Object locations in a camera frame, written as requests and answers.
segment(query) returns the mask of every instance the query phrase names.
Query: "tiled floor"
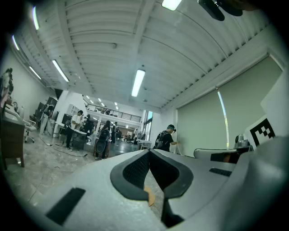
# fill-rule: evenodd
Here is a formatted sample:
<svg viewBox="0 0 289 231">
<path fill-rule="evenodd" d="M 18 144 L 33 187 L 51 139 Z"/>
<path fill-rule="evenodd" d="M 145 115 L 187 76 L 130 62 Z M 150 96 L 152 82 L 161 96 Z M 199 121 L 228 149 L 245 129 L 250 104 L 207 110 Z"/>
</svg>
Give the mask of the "tiled floor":
<svg viewBox="0 0 289 231">
<path fill-rule="evenodd" d="M 56 145 L 59 144 L 58 139 L 45 135 L 39 136 L 37 133 L 33 135 L 35 143 L 31 141 L 24 143 L 25 167 L 22 168 L 16 159 L 7 159 L 8 169 L 5 171 L 5 176 L 15 195 L 30 202 L 32 205 L 36 205 L 53 185 L 60 183 L 75 170 L 95 160 L 91 152 L 84 150 L 68 152 L 65 144 L 63 147 Z M 136 149 L 136 145 L 118 141 L 114 145 L 111 144 L 109 157 L 132 152 Z M 61 151 L 80 157 L 70 156 Z M 156 197 L 151 209 L 160 218 L 163 206 L 163 192 L 150 171 L 146 176 L 145 185 L 152 189 Z"/>
</svg>

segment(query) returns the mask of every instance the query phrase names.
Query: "black backpack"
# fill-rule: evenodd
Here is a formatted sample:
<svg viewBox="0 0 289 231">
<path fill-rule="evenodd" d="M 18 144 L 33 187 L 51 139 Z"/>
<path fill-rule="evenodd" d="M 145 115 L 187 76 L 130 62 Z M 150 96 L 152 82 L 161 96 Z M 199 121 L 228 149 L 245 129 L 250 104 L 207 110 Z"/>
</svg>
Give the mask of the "black backpack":
<svg viewBox="0 0 289 231">
<path fill-rule="evenodd" d="M 106 140 L 109 136 L 109 130 L 105 129 L 100 133 L 99 140 Z"/>
<path fill-rule="evenodd" d="M 158 137 L 155 141 L 155 147 L 161 149 L 163 147 L 163 136 L 168 134 L 167 131 L 163 131 L 160 134 L 158 134 Z"/>
</svg>

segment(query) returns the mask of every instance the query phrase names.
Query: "roller blind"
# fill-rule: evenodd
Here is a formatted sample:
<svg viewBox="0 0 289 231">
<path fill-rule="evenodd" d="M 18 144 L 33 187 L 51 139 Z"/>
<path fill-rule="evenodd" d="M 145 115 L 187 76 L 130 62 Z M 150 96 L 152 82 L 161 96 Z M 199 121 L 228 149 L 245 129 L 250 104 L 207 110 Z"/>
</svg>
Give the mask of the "roller blind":
<svg viewBox="0 0 289 231">
<path fill-rule="evenodd" d="M 217 91 L 180 108 L 177 127 L 182 155 L 193 156 L 196 148 L 225 149 L 225 120 Z"/>
<path fill-rule="evenodd" d="M 235 137 L 260 119 L 265 113 L 260 105 L 262 99 L 281 75 L 281 69 L 270 57 L 219 87 L 227 113 L 229 148 Z"/>
</svg>

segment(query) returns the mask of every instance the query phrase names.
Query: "balcony railing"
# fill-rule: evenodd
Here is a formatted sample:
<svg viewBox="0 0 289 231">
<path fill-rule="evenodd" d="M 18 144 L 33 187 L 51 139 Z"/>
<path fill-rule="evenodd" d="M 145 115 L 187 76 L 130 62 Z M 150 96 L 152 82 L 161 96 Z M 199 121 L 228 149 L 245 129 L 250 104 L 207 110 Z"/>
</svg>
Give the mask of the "balcony railing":
<svg viewBox="0 0 289 231">
<path fill-rule="evenodd" d="M 92 105 L 92 104 L 87 103 L 85 100 L 84 100 L 84 104 L 87 106 L 86 109 L 89 111 L 95 111 L 95 112 L 99 112 L 102 114 L 114 116 L 117 118 L 127 119 L 127 120 L 131 120 L 135 122 L 140 122 L 140 119 L 141 119 L 140 116 L 127 114 L 127 113 L 120 112 L 120 111 L 115 111 L 115 110 L 108 109 L 102 106 Z"/>
</svg>

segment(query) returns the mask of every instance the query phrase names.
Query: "ceiling light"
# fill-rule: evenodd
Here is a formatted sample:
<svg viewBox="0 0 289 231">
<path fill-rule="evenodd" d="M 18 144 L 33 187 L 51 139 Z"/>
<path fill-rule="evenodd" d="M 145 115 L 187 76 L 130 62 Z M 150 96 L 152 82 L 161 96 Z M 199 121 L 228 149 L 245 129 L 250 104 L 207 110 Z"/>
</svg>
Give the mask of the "ceiling light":
<svg viewBox="0 0 289 231">
<path fill-rule="evenodd" d="M 35 29 L 38 30 L 39 29 L 39 25 L 38 25 L 38 21 L 37 21 L 37 17 L 36 17 L 36 6 L 33 7 L 32 9 L 32 17 L 33 17 L 33 22 L 35 25 Z"/>
<path fill-rule="evenodd" d="M 163 0 L 162 6 L 170 10 L 176 10 L 181 1 L 182 0 Z"/>
<path fill-rule="evenodd" d="M 131 93 L 133 97 L 137 97 L 137 94 L 139 93 L 140 86 L 141 86 L 141 83 L 143 82 L 144 76 L 145 76 L 145 71 L 138 69 L 135 75 L 135 83 L 134 83 L 134 87 Z"/>
<path fill-rule="evenodd" d="M 12 35 L 12 40 L 14 42 L 14 45 L 15 45 L 16 49 L 19 50 L 19 47 L 18 47 L 18 45 L 17 45 L 17 43 L 15 41 L 14 35 Z"/>
<path fill-rule="evenodd" d="M 52 60 L 54 66 L 56 67 L 56 69 L 59 71 L 59 73 L 61 74 L 61 76 L 64 78 L 65 81 L 69 82 L 69 79 L 66 77 L 66 75 L 63 73 L 63 71 L 61 70 L 60 66 L 58 65 L 58 63 L 56 62 L 56 60 Z"/>
<path fill-rule="evenodd" d="M 35 72 L 35 70 L 33 70 L 32 67 L 29 66 L 29 68 L 33 71 L 33 73 L 34 73 L 38 78 L 40 78 L 40 76 Z"/>
</svg>

